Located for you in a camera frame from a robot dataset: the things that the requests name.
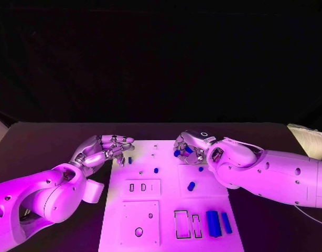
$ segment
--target dark tabletop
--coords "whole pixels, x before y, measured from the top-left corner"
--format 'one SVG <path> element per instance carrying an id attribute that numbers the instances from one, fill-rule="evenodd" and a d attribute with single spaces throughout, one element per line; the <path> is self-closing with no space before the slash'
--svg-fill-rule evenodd
<path id="1" fill-rule="evenodd" d="M 305 154 L 288 127 L 275 123 L 17 123 L 0 142 L 0 182 L 66 163 L 78 145 L 95 134 L 174 140 L 185 129 L 196 128 L 265 149 Z M 37 232 L 13 252 L 98 251 L 109 176 L 111 161 L 91 176 L 106 185 L 98 204 L 82 202 L 72 217 Z M 293 206 L 242 188 L 229 194 L 246 251 L 322 251 L 322 224 Z M 303 210 L 322 221 L 322 209 Z"/>

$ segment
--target white robotic arm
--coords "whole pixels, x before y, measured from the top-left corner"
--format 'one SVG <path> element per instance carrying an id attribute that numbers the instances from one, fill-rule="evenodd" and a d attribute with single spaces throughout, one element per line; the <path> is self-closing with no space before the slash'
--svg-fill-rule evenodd
<path id="1" fill-rule="evenodd" d="M 230 189 L 285 204 L 322 208 L 322 161 L 288 152 L 263 150 L 210 133 L 184 131 L 174 155 L 188 164 L 207 162 L 217 181 Z"/>
<path id="2" fill-rule="evenodd" d="M 43 228 L 63 222 L 82 200 L 98 202 L 103 185 L 86 177 L 112 158 L 124 165 L 122 151 L 134 149 L 132 142 L 132 138 L 116 135 L 92 136 L 69 163 L 0 184 L 0 251 L 10 250 Z M 30 210 L 22 218 L 20 206 Z"/>

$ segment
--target blue block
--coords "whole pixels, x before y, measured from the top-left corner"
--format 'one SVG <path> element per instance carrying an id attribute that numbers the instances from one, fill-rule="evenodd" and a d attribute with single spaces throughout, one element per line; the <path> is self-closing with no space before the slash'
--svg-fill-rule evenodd
<path id="1" fill-rule="evenodd" d="M 174 151 L 174 156 L 178 157 L 178 155 L 180 155 L 180 150 L 175 150 Z"/>
<path id="2" fill-rule="evenodd" d="M 227 218 L 226 213 L 221 213 L 221 218 L 223 218 L 223 223 L 224 223 L 227 234 L 231 234 L 231 227 L 230 227 L 230 222 L 229 222 L 229 218 Z"/>
<path id="3" fill-rule="evenodd" d="M 207 211 L 207 220 L 208 220 L 208 235 L 217 238 L 221 236 L 217 211 Z"/>
<path id="4" fill-rule="evenodd" d="M 190 182 L 187 189 L 188 189 L 190 191 L 193 191 L 193 190 L 194 190 L 194 187 L 196 187 L 196 183 L 194 183 L 194 182 Z"/>
<path id="5" fill-rule="evenodd" d="M 185 147 L 185 151 L 187 151 L 188 153 L 193 153 L 193 150 L 190 149 L 188 146 Z"/>

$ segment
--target cable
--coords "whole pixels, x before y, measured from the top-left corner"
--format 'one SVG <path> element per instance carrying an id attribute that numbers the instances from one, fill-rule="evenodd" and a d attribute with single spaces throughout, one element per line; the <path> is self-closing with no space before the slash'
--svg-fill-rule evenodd
<path id="1" fill-rule="evenodd" d="M 295 207 L 302 212 L 302 214 L 305 214 L 312 220 L 315 220 L 316 222 L 319 222 L 322 224 L 322 222 L 319 220 L 316 220 L 312 216 L 309 216 L 298 206 L 295 206 Z"/>

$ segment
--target dark curtain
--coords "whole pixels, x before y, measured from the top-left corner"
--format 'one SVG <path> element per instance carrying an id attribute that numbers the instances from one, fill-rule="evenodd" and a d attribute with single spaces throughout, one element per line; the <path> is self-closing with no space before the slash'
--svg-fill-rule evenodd
<path id="1" fill-rule="evenodd" d="M 322 130 L 322 1 L 0 1 L 0 120 Z"/>

